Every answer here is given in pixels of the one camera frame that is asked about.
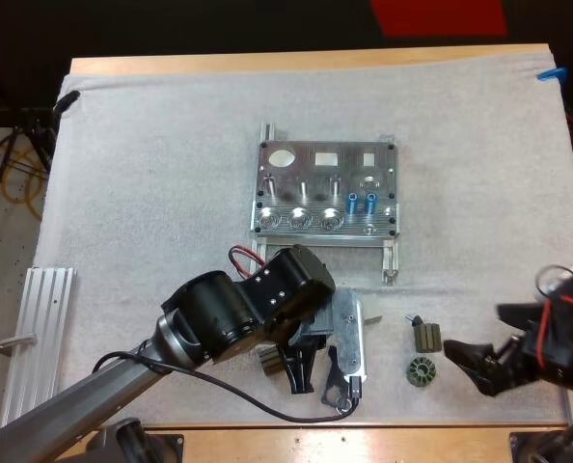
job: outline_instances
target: hole in metal plate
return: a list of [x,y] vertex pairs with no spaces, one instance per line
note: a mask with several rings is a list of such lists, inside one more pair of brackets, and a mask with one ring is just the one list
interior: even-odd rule
[[288,167],[295,160],[295,154],[289,150],[275,150],[269,155],[268,160],[274,167]]
[[316,152],[314,154],[315,166],[338,166],[337,152]]
[[310,226],[313,218],[308,210],[303,207],[295,207],[288,216],[288,223],[296,230],[303,230]]
[[325,209],[321,216],[321,227],[324,230],[337,230],[342,226],[342,214],[332,207]]
[[365,152],[364,153],[364,167],[374,167],[374,153]]
[[271,207],[264,207],[260,210],[259,225],[264,230],[273,230],[280,225],[282,217],[274,212]]

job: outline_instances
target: table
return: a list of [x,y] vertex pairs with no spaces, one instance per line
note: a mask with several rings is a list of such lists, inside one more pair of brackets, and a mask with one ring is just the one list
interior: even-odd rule
[[[544,44],[402,48],[329,52],[79,58],[71,73],[161,74],[233,70],[358,68],[428,63],[501,53],[547,50]],[[509,461],[507,434],[524,426],[399,428],[354,426],[280,429],[190,429],[186,457],[194,461]]]

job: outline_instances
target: round hole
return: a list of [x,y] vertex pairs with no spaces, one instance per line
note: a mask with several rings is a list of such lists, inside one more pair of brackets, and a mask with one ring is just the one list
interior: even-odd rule
[[290,166],[295,160],[295,154],[289,150],[276,150],[269,155],[269,163],[274,167]]

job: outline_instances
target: metal bracket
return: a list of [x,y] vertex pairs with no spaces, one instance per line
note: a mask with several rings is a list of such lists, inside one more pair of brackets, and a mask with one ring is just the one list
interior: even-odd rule
[[[274,123],[262,123],[260,125],[259,143],[270,142],[276,140],[276,127]],[[394,191],[396,191],[396,171],[395,169],[390,169],[390,184]],[[290,246],[293,244],[303,244],[307,246],[329,246],[329,247],[372,247],[379,248],[383,253],[383,263],[381,266],[381,283],[385,286],[391,286],[396,282],[398,274],[398,242],[399,237],[399,204],[396,204],[396,236],[393,239],[385,239],[382,242],[367,241],[360,239],[353,239],[344,241],[336,239],[312,239],[310,240],[306,236],[257,236],[253,235],[251,248],[263,259],[266,259],[267,246]],[[252,207],[251,216],[251,230],[255,228],[255,222],[257,220],[255,206]],[[259,266],[256,262],[251,260],[250,262],[250,272],[255,273]]]
[[30,268],[20,303],[16,333],[0,341],[10,355],[0,424],[20,417],[57,392],[57,378],[73,268]]
[[0,340],[0,354],[6,357],[13,355],[13,347],[16,345],[35,345],[38,342],[38,337],[35,333],[29,335],[13,336]]

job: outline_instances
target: small gear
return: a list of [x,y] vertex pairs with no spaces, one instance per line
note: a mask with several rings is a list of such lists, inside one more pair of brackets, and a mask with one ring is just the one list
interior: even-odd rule
[[423,388],[430,384],[437,374],[437,368],[425,357],[418,357],[409,364],[406,379],[413,386]]

